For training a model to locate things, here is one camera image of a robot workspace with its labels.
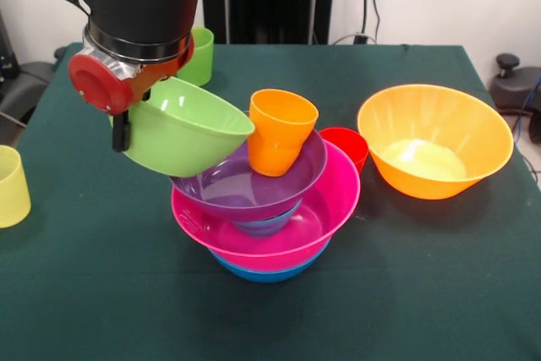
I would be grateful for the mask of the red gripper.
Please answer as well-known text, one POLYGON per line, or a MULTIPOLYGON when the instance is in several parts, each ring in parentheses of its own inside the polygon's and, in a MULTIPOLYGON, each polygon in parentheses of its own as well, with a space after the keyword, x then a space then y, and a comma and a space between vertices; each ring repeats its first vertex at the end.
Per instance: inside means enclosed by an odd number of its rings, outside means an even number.
POLYGON ((90 35, 83 37, 83 49, 68 63, 74 88, 85 102, 112 117, 112 148, 125 152, 129 148, 131 124, 128 109, 143 99, 155 83, 168 79, 194 54, 191 35, 180 41, 181 53, 160 63, 124 62, 101 50, 90 35))

